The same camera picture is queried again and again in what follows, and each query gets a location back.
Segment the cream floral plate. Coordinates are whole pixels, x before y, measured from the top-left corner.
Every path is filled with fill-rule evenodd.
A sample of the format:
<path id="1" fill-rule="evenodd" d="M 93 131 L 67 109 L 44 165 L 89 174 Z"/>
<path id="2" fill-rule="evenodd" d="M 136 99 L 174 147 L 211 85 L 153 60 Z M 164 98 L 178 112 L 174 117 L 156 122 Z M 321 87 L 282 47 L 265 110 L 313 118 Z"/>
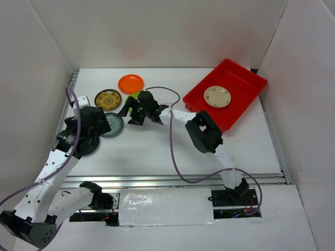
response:
<path id="1" fill-rule="evenodd" d="M 214 108 L 224 108 L 232 100 L 231 94 L 221 86 L 211 86 L 204 91 L 205 102 Z"/>

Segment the blue patterned plate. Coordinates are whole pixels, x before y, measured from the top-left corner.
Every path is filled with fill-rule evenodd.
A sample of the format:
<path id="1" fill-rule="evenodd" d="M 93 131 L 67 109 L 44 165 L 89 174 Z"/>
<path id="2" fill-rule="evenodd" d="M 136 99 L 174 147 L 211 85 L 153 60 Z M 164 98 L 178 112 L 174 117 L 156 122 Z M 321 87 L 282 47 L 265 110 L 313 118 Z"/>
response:
<path id="1" fill-rule="evenodd" d="M 124 127 L 124 122 L 122 117 L 113 112 L 105 113 L 106 119 L 110 126 L 110 131 L 102 134 L 104 138 L 113 138 L 117 136 Z"/>

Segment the yellow patterned dark plate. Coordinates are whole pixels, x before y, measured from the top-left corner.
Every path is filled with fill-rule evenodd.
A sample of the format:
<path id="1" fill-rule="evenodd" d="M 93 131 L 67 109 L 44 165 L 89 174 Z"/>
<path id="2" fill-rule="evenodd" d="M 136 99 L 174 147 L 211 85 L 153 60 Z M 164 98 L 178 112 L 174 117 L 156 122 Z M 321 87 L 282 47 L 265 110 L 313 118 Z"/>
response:
<path id="1" fill-rule="evenodd" d="M 121 104 L 121 101 L 121 94 L 115 89 L 102 90 L 94 99 L 95 106 L 102 108 L 104 111 L 116 109 Z"/>

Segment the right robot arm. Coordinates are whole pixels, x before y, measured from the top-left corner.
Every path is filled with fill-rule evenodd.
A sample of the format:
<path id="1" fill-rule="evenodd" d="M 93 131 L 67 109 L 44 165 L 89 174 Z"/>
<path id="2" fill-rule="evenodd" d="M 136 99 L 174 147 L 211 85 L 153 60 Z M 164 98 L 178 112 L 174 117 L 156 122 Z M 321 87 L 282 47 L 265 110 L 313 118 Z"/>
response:
<path id="1" fill-rule="evenodd" d="M 219 174 L 224 187 L 228 190 L 228 199 L 239 205 L 246 199 L 249 184 L 241 175 L 242 171 L 234 168 L 223 146 L 222 131 L 208 112 L 185 112 L 173 109 L 170 105 L 160 105 L 151 92 L 140 91 L 137 98 L 129 96 L 118 116 L 125 117 L 131 110 L 129 124 L 143 125 L 145 118 L 160 125 L 169 125 L 169 142 L 172 163 L 177 175 L 188 184 L 198 184 Z M 173 126 L 186 130 L 195 148 L 203 154 L 212 154 L 218 162 L 219 170 L 202 179 L 186 179 L 179 171 L 173 151 Z"/>

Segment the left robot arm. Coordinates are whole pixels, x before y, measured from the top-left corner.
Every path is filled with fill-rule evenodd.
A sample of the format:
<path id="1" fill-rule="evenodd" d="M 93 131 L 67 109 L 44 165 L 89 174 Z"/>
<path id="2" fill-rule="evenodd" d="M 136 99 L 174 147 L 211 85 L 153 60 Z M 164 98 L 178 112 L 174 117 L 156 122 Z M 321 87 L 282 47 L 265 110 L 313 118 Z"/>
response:
<path id="1" fill-rule="evenodd" d="M 113 206 L 114 199 L 93 182 L 81 183 L 73 192 L 54 202 L 63 181 L 81 157 L 93 153 L 99 137 L 110 131 L 105 113 L 81 98 L 71 103 L 74 117 L 66 118 L 65 130 L 55 139 L 44 168 L 26 195 L 12 210 L 1 213 L 1 225 L 10 234 L 43 249 L 53 240 L 61 224 L 76 211 Z"/>

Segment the green plate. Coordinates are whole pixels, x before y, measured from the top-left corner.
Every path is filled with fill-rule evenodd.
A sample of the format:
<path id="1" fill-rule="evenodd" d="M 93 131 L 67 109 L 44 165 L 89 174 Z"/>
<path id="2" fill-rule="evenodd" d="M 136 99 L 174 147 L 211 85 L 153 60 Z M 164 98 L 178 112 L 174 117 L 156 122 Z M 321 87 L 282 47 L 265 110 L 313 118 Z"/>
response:
<path id="1" fill-rule="evenodd" d="M 125 101 L 125 104 L 130 104 L 130 105 L 133 105 L 133 104 L 138 104 L 138 96 L 139 96 L 139 92 L 135 92 L 135 93 L 132 93 L 130 94 L 127 98 L 126 98 L 126 101 Z"/>

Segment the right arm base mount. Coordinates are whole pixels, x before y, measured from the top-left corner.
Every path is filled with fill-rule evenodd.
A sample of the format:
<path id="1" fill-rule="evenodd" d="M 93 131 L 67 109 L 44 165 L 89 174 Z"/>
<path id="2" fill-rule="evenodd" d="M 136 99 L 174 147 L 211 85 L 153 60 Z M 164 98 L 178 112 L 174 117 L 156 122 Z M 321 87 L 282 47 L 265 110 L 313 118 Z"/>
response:
<path id="1" fill-rule="evenodd" d="M 234 207 L 234 206 L 257 206 L 258 198 L 254 189 L 249 189 L 239 200 L 227 190 L 212 190 L 208 200 L 214 207 Z"/>

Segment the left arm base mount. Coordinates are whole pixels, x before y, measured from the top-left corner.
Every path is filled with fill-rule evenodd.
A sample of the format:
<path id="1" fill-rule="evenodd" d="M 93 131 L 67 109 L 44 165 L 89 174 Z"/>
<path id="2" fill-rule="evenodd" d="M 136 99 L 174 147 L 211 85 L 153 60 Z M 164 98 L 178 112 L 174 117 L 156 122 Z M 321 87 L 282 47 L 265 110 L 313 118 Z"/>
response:
<path id="1" fill-rule="evenodd" d="M 115 210 L 118 209 L 119 205 L 119 193 L 104 193 L 99 192 L 93 195 L 91 203 L 88 205 L 91 209 L 101 210 L 106 212 L 110 210 L 113 215 L 116 215 Z"/>

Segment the black plate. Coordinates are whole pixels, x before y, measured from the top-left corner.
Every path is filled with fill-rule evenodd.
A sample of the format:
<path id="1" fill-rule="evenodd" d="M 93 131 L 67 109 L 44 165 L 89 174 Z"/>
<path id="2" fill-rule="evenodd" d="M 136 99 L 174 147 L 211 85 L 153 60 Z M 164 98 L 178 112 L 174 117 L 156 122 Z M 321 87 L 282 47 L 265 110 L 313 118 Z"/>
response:
<path id="1" fill-rule="evenodd" d="M 99 146 L 99 137 L 84 138 L 80 140 L 76 151 L 80 157 L 92 154 Z"/>

